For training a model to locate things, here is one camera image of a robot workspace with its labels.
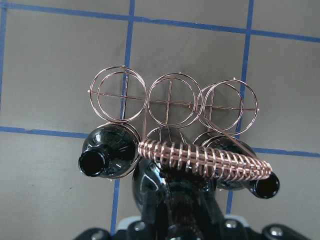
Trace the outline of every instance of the dark glass bottle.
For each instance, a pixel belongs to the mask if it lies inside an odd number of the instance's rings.
[[[255,151],[245,142],[240,140],[237,141],[251,153],[256,155]],[[210,147],[248,156],[246,152],[244,152],[239,146],[234,144],[230,139],[218,133],[210,132],[207,134],[203,134],[199,138],[197,138],[196,141],[194,141],[194,144],[205,148]],[[247,188],[257,198],[269,199],[274,197],[278,193],[280,188],[280,181],[277,175],[272,172],[270,177],[267,179],[252,181],[223,181],[218,179],[216,185],[218,188],[225,190],[241,190]]]
[[[118,179],[134,169],[140,137],[129,124],[107,123],[85,139],[78,160],[80,172],[89,177]]]
[[[167,142],[169,146],[174,142],[175,147],[192,144],[179,129],[175,127],[159,127],[153,130],[148,138]],[[167,212],[168,225],[163,231],[168,239],[203,239],[202,232],[197,226],[195,206],[198,204],[198,192],[213,192],[213,179],[174,168],[163,168],[158,163],[142,158],[137,164],[132,178],[132,190],[137,207],[142,212],[144,197],[148,192],[158,193],[158,204],[165,206],[161,212]]]

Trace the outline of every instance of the blue grid line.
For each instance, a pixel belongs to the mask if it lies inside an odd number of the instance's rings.
[[[3,0],[3,6],[7,5],[8,0]],[[2,96],[2,80],[4,73],[4,57],[5,57],[5,41],[6,41],[6,26],[7,26],[7,9],[1,9],[1,22],[0,22],[0,109],[1,109],[1,96]]]
[[[136,1],[130,0],[129,6],[129,16],[133,17],[135,15],[135,6]],[[131,58],[131,45],[132,45],[132,36],[134,31],[134,21],[130,19],[128,21],[128,28],[126,34],[126,44],[125,44],[125,55],[124,55],[124,65],[126,67],[130,66],[130,58]],[[127,95],[126,90],[126,76],[123,76],[123,83],[122,83],[122,95]],[[121,110],[120,116],[125,116],[126,113],[126,102],[125,99],[121,99]],[[114,235],[116,233],[116,225],[117,225],[117,212],[118,212],[118,202],[119,202],[119,191],[120,191],[120,180],[116,179],[114,181],[114,188],[113,188],[113,202],[112,202],[112,215],[111,215],[111,226],[110,226],[110,234]]]
[[[241,71],[241,80],[243,82],[246,82],[246,80],[247,80],[247,70],[248,70],[248,59],[249,59],[249,50],[250,50],[250,39],[251,39],[251,27],[252,27],[253,13],[254,13],[254,0],[250,0],[249,5],[248,5],[247,20],[246,20],[246,33],[245,33],[245,39],[244,39],[242,71]],[[243,84],[240,87],[240,95],[241,95],[242,99],[244,100],[245,99],[245,86]],[[239,132],[241,130],[241,124],[242,124],[242,117],[240,118],[240,120],[236,126],[236,132]],[[234,192],[229,190],[227,201],[226,201],[225,214],[231,214],[233,196],[234,196]]]
[[[20,127],[10,127],[10,126],[0,126],[0,133],[16,133],[16,134],[33,134],[33,135],[44,135],[62,138],[76,138],[85,139],[88,134],[81,132],[68,132],[68,131],[52,131],[43,129],[25,129]],[[307,158],[320,158],[320,153],[317,152],[307,152],[307,151],[289,151],[283,149],[273,149],[273,148],[262,148],[253,147],[256,153],[259,154],[272,154],[272,155],[287,155],[287,156],[297,156],[297,157],[307,157]]]
[[[101,19],[110,19],[110,20],[133,21],[133,22],[139,22],[139,23],[169,25],[169,26],[175,26],[175,27],[221,31],[221,32],[229,32],[229,33],[239,33],[239,34],[247,33],[247,29],[240,28],[240,27],[229,27],[229,26],[211,25],[211,24],[167,20],[167,19],[150,19],[143,16],[133,16],[133,15],[131,16],[131,15],[102,13],[102,12],[93,12],[93,11],[72,10],[72,9],[45,7],[45,6],[36,6],[36,5],[8,3],[8,4],[0,4],[0,8],[35,11],[35,12],[43,12],[43,13],[54,13],[54,14],[63,14],[63,15],[73,15],[73,16],[82,16],[82,17],[91,17],[91,18],[101,18]],[[264,36],[264,37],[320,43],[320,37],[264,31],[264,30],[257,30],[257,29],[252,29],[250,33],[251,35],[255,35],[255,36]]]

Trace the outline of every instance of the metal bolt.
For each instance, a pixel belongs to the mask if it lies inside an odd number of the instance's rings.
[[[143,221],[140,221],[134,225],[134,230],[142,231],[143,229],[145,229],[145,227],[146,227],[145,223]]]
[[[225,226],[228,229],[235,229],[237,227],[237,222],[235,220],[228,219],[227,221],[225,221]]]
[[[104,237],[104,232],[99,230],[91,236],[91,240],[101,240]]]
[[[276,237],[281,237],[284,232],[282,231],[282,229],[280,227],[277,226],[273,226],[270,228],[270,233],[272,236],[276,236]]]

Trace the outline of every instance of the bottle opening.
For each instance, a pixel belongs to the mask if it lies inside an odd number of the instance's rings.
[[[258,180],[255,184],[256,194],[263,199],[272,198],[280,188],[280,181],[275,174],[263,180]]]
[[[95,150],[84,152],[79,158],[79,168],[82,173],[89,177],[99,176],[105,167],[104,156]]]

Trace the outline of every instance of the copper coil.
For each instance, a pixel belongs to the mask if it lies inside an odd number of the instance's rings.
[[[231,151],[172,142],[146,139],[138,145],[138,152],[162,168],[175,168],[204,178],[224,181],[251,181],[267,179],[272,168],[266,161]]]

